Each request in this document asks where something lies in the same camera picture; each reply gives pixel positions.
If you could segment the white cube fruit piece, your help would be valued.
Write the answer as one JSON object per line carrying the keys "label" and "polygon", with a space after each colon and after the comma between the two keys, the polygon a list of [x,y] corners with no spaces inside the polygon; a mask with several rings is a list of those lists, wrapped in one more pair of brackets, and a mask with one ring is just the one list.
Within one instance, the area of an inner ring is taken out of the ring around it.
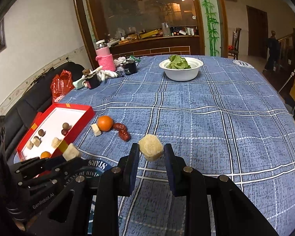
{"label": "white cube fruit piece", "polygon": [[70,161],[74,158],[81,157],[81,153],[73,143],[70,143],[62,156],[66,161]]}

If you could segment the orange tangerine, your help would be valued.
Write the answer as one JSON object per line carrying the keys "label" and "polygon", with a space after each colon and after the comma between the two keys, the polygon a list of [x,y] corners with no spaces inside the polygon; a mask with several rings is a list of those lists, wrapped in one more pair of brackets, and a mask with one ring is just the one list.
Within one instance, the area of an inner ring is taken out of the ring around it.
{"label": "orange tangerine", "polygon": [[99,129],[103,132],[110,131],[113,124],[114,124],[114,121],[109,116],[100,116],[97,120],[97,125],[98,125]]}
{"label": "orange tangerine", "polygon": [[41,159],[45,159],[45,158],[50,158],[52,156],[52,154],[48,151],[44,151],[41,153],[40,158]]}

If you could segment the red date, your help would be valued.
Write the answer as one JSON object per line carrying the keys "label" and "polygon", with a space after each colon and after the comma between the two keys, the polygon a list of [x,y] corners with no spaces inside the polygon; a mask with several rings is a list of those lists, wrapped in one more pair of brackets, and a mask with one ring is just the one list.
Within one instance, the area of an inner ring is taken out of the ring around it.
{"label": "red date", "polygon": [[116,131],[127,131],[127,127],[121,123],[114,123],[112,128]]}
{"label": "red date", "polygon": [[61,133],[63,136],[66,136],[69,131],[67,129],[62,129]]}
{"label": "red date", "polygon": [[120,130],[118,132],[118,135],[119,135],[119,138],[121,138],[125,142],[128,142],[131,139],[131,136],[127,130]]}

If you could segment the beige fruit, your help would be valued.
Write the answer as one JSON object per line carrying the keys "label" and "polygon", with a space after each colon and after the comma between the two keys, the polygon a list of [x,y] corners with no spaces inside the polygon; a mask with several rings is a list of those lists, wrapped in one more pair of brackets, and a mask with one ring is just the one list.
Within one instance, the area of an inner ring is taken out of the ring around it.
{"label": "beige fruit", "polygon": [[155,135],[145,135],[138,144],[141,154],[147,161],[156,161],[163,154],[163,145]]}

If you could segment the orange tangerine in box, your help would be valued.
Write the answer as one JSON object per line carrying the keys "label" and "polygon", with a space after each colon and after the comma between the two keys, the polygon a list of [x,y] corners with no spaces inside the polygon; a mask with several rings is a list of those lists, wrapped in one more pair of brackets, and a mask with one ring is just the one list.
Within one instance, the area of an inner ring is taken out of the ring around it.
{"label": "orange tangerine in box", "polygon": [[50,158],[52,156],[52,154],[48,151],[44,151],[41,153],[40,158],[41,159],[45,159],[45,158]]}

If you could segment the red white shallow box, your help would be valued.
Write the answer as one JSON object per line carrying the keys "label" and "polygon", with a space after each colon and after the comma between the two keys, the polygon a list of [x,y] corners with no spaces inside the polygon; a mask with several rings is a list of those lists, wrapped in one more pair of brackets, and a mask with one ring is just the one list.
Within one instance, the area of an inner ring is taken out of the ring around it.
{"label": "red white shallow box", "polygon": [[[94,116],[95,111],[89,105],[52,104],[35,118],[19,142],[16,148],[19,160],[40,157],[44,151],[50,152],[52,158],[61,155]],[[69,131],[66,136],[62,135],[62,129]]]}

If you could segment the red date in box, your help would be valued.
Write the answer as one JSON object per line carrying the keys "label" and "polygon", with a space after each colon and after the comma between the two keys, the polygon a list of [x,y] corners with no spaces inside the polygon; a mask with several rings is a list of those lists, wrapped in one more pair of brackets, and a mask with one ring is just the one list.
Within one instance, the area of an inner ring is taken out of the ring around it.
{"label": "red date in box", "polygon": [[67,129],[62,129],[61,133],[63,136],[66,136],[69,131]]}

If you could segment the black leather sofa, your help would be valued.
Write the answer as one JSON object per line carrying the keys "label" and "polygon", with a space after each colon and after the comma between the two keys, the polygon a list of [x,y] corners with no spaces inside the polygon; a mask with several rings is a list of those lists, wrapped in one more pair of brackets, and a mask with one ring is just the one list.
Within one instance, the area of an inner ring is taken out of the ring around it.
{"label": "black leather sofa", "polygon": [[0,116],[0,126],[5,129],[5,156],[9,165],[13,164],[16,148],[26,132],[31,128],[39,112],[45,112],[52,105],[50,86],[56,75],[63,70],[69,71],[72,80],[82,77],[84,67],[74,62],[66,62],[57,68],[49,69],[34,80],[32,86],[8,110],[4,117]]}

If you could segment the red plastic bag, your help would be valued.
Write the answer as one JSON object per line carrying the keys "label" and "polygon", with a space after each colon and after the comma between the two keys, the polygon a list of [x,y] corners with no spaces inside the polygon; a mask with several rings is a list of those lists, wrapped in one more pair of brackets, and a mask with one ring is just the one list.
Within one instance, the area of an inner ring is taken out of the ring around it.
{"label": "red plastic bag", "polygon": [[63,70],[60,75],[56,75],[52,79],[50,86],[52,92],[52,103],[58,103],[64,98],[72,89],[74,89],[72,73]]}

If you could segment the black jar with pink label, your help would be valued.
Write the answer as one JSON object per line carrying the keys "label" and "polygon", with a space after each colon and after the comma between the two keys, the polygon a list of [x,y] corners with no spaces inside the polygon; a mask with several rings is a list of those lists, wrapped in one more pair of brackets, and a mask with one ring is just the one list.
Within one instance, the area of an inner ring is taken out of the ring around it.
{"label": "black jar with pink label", "polygon": [[95,89],[100,86],[100,80],[97,78],[97,74],[92,74],[85,78],[83,84],[88,89]]}

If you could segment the pink wrapped glass jar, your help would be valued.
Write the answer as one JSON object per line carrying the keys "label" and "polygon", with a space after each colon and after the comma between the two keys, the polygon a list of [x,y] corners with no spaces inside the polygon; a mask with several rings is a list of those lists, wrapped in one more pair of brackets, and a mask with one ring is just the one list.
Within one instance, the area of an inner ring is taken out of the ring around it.
{"label": "pink wrapped glass jar", "polygon": [[108,45],[105,40],[100,40],[96,42],[96,61],[99,66],[102,66],[103,70],[115,71],[115,64],[113,61],[113,56],[110,52]]}

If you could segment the white cloth pile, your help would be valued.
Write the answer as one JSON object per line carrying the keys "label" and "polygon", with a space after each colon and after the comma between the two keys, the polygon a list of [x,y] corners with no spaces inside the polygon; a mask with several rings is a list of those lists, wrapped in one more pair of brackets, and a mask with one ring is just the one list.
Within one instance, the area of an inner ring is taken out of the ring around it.
{"label": "white cloth pile", "polygon": [[129,58],[121,56],[117,59],[113,59],[113,66],[106,65],[106,61],[103,61],[104,65],[99,66],[93,71],[90,71],[86,75],[82,75],[82,77],[75,82],[73,82],[73,86],[75,89],[80,89],[82,87],[87,87],[86,82],[89,78],[96,77],[99,82],[104,82],[109,78],[117,78],[123,76],[122,72],[125,72],[124,66],[127,62],[139,63],[141,61],[140,58],[136,58],[131,55]]}

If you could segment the small black cup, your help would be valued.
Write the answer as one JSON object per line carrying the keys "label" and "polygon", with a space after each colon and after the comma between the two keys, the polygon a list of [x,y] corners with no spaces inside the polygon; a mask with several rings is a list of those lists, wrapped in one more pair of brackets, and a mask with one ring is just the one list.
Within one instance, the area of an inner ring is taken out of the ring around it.
{"label": "small black cup", "polygon": [[123,69],[127,76],[137,73],[136,62],[133,60],[126,60],[123,63]]}

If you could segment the white bowl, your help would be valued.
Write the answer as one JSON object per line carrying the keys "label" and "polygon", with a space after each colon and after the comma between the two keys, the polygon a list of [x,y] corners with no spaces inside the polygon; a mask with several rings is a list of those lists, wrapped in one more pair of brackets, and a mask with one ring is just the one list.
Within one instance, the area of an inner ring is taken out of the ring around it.
{"label": "white bowl", "polygon": [[163,60],[159,67],[166,76],[177,82],[187,82],[197,77],[200,68],[204,65],[199,59],[173,55],[171,59]]}

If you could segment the wooden sideboard cabinet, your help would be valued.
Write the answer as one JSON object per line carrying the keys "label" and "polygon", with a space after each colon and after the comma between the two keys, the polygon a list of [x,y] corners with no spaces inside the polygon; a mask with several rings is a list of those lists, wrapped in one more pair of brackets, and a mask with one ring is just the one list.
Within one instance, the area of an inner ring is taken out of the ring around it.
{"label": "wooden sideboard cabinet", "polygon": [[171,36],[149,37],[110,47],[113,58],[120,56],[204,55],[204,40],[197,28],[172,27]]}

